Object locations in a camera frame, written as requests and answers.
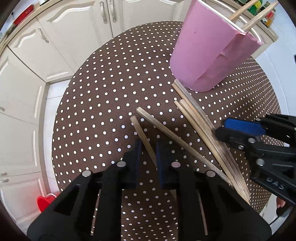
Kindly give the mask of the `cream kitchen cabinets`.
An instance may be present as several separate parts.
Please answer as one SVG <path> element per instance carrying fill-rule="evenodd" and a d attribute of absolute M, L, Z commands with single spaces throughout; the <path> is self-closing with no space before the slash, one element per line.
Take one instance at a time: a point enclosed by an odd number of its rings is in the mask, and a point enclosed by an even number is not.
<path fill-rule="evenodd" d="M 177 22 L 177 1 L 49 1 L 30 14 L 1 50 L 1 202 L 22 230 L 45 196 L 41 162 L 55 179 L 52 140 L 65 90 L 88 57 L 121 33 Z"/>

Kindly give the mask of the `red plastic container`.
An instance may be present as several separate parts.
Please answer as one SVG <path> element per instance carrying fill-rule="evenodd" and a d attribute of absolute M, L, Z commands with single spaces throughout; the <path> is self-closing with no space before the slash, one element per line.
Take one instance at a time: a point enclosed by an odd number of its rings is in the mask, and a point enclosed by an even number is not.
<path fill-rule="evenodd" d="M 43 212 L 56 198 L 57 196 L 53 193 L 37 197 L 37 206 L 40 212 Z"/>

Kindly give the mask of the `brown polka dot tablecloth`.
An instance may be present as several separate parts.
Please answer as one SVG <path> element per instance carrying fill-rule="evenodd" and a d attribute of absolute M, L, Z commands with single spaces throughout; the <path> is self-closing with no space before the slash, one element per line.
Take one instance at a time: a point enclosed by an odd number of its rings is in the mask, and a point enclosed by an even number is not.
<path fill-rule="evenodd" d="M 166 140 L 177 162 L 196 172 L 208 169 L 138 115 L 138 106 L 221 168 L 174 104 L 180 97 L 171 86 L 175 77 L 169 61 L 181 27 L 181 22 L 156 22 L 129 29 L 93 52 L 76 71 L 53 129 L 52 162 L 60 191 L 82 171 L 103 171 L 133 147 L 138 138 L 133 115 L 154 149 L 156 141 Z M 228 117 L 253 121 L 281 113 L 270 81 L 252 57 L 209 92 L 188 91 L 216 128 Z M 142 150 L 139 187 L 122 192 L 121 240 L 178 240 L 176 202 L 160 189 L 156 168 Z M 243 152 L 230 152 L 248 186 L 251 207 L 261 213 L 271 193 L 250 180 Z"/>

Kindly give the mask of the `pink paper cup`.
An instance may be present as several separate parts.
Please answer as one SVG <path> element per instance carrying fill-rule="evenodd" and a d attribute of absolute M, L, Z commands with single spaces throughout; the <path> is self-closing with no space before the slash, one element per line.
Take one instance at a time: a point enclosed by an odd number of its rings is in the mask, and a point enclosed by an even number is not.
<path fill-rule="evenodd" d="M 207 92 L 250 57 L 262 41 L 203 1 L 192 1 L 170 68 L 185 87 Z"/>

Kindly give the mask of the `wooden chopstick in cup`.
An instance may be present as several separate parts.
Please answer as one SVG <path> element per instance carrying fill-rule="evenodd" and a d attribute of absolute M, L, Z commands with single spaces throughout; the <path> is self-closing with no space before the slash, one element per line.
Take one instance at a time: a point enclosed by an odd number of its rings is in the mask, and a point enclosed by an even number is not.
<path fill-rule="evenodd" d="M 236 12 L 234 12 L 231 16 L 228 17 L 230 21 L 235 20 L 238 18 L 242 13 L 244 13 L 246 10 L 251 8 L 256 2 L 259 0 L 250 0 L 248 3 L 246 3 L 244 6 L 242 6 L 240 9 L 238 9 Z"/>
<path fill-rule="evenodd" d="M 252 18 L 248 23 L 241 27 L 241 29 L 245 32 L 248 32 L 254 25 L 256 25 L 261 19 L 263 19 L 266 15 L 268 15 L 277 5 L 278 1 L 271 3 L 267 8 L 257 14 L 254 18 Z"/>

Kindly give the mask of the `long wooden chopstick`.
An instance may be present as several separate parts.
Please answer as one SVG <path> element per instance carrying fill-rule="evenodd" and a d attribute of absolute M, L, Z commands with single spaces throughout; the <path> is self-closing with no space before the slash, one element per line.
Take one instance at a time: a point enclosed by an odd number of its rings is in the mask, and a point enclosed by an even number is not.
<path fill-rule="evenodd" d="M 212 170 L 216 174 L 218 174 L 229 185 L 233 186 L 233 184 L 231 183 L 229 178 L 219 168 L 217 168 L 214 164 L 212 164 L 210 161 L 208 161 L 197 150 L 195 150 L 193 147 L 191 147 L 189 144 L 187 144 L 184 140 L 182 140 L 180 137 L 178 137 L 174 132 L 172 132 L 167 127 L 165 127 L 162 123 L 160 123 L 156 118 L 154 118 L 152 115 L 150 115 L 147 111 L 145 111 L 141 107 L 137 107 L 136 111 L 143 118 L 145 118 L 148 122 L 150 122 L 153 126 L 155 126 L 157 129 L 159 129 L 165 135 L 167 135 L 172 141 L 177 143 L 181 148 L 183 148 L 188 153 L 190 153 L 192 156 L 194 156 L 202 164 L 206 165 L 210 170 Z"/>

